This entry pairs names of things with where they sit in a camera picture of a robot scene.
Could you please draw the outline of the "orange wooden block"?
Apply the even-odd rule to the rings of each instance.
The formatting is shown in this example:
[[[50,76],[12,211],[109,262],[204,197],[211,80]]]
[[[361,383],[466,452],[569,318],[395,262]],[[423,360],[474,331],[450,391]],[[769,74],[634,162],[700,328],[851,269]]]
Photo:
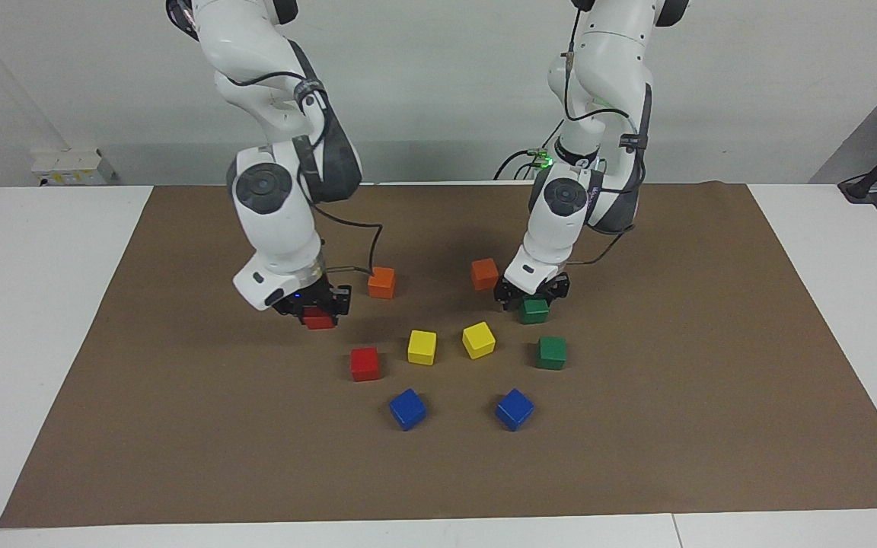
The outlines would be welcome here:
[[[500,272],[494,259],[474,260],[470,264],[470,280],[474,291],[484,292],[496,288]]]
[[[394,298],[397,287],[396,271],[390,267],[375,266],[368,278],[368,295],[370,298],[389,301]]]

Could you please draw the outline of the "yellow wooden block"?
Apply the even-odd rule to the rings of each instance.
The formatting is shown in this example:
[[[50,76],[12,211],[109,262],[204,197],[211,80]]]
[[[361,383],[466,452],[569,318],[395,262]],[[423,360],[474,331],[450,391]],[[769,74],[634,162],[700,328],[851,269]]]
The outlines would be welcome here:
[[[467,356],[473,360],[491,354],[496,348],[496,337],[490,325],[484,321],[465,327],[461,340]]]
[[[407,361],[412,365],[434,365],[438,334],[425,330],[411,330],[407,344]]]

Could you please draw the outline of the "blue wooden block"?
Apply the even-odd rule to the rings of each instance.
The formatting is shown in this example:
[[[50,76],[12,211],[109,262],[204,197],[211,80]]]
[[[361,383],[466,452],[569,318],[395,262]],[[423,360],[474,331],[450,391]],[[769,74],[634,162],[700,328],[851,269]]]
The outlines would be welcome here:
[[[530,419],[535,409],[535,403],[521,390],[514,388],[496,404],[494,416],[502,427],[516,432]]]
[[[387,409],[403,432],[417,427],[428,414],[423,399],[412,388],[403,390],[399,395],[396,395],[387,404]]]

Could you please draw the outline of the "brown table mat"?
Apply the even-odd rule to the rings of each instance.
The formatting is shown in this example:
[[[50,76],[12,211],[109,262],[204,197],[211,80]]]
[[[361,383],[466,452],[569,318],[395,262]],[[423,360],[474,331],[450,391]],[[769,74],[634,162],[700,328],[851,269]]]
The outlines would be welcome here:
[[[372,186],[334,214],[385,225],[397,294],[330,330],[254,310],[221,187],[154,190],[25,461],[1,527],[877,508],[877,410],[742,185],[652,185],[633,232],[540,325],[488,292],[524,186]],[[473,360],[465,327],[487,322]],[[407,361],[438,334],[434,365]],[[535,367],[563,337],[560,371]],[[381,378],[355,382],[375,347]],[[414,389],[403,432],[387,404]],[[536,409],[516,432],[496,404]]]

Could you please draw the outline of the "white wall socket box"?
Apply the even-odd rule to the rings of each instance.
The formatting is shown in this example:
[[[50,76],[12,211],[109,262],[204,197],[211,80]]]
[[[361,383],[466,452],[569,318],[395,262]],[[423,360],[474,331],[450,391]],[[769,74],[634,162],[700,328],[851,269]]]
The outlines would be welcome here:
[[[34,149],[32,159],[31,173],[35,184],[39,186],[112,185],[118,181],[114,167],[100,149]]]

